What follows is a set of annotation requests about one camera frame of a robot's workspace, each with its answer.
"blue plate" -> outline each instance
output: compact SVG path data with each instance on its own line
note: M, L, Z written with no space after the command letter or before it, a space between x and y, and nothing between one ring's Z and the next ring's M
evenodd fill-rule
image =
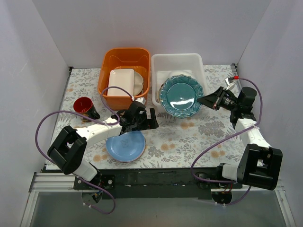
M119 162L136 160L145 150L145 138L140 131L131 131L121 136L108 138L106 149Z
M196 100L203 96L201 85L195 79L185 75L167 79L159 93L163 108L178 118L191 117L197 113L201 104Z

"teal plate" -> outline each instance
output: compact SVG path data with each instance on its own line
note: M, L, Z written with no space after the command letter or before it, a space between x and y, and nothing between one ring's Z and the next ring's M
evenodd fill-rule
M178 75L167 79L160 89L159 99L163 108L174 117L191 117L200 110L196 100L204 96L203 88L193 78Z

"table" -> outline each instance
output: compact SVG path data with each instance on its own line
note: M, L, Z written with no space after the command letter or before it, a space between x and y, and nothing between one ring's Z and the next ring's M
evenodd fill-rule
M211 93L219 86L225 86L224 79L232 75L230 65L205 65L204 70ZM61 109L73 111L74 101L87 96L92 99L101 120L107 119L111 115L110 111L103 106L97 90L99 73L100 69L73 69ZM147 108L154 107L151 89L148 93ZM233 93L236 96L239 94L237 87L233 89ZM107 153L105 141L86 148L84 159L98 169L190 167L204 149L235 133L229 121L230 112L222 108L214 111L202 106L197 114L185 119L157 111L156 116L159 128L142 131L147 146L139 159L129 163L116 161ZM80 128L92 124L83 123L80 117L75 115L61 113L57 119L52 142L64 126ZM220 163L237 164L244 149L240 138L233 138L209 151L195 166L216 167ZM47 162L46 170L58 170L58 167Z

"black base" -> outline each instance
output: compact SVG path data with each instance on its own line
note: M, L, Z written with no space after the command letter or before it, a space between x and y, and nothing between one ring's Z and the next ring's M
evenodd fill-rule
M190 168L169 169L103 169L101 184L115 198L198 198L211 200L217 183L202 183L193 178ZM196 175L215 179L216 168L195 168ZM92 189L75 178L75 190ZM106 194L102 199L109 199Z

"red cup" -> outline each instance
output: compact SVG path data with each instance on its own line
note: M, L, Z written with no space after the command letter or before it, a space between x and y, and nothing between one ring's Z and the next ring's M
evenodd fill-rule
M92 100L88 97L81 97L78 98L74 102L74 110L86 117L92 118L92 119L100 119L100 115L97 113L94 104ZM85 118L81 118L83 122L90 122L90 120L87 120Z

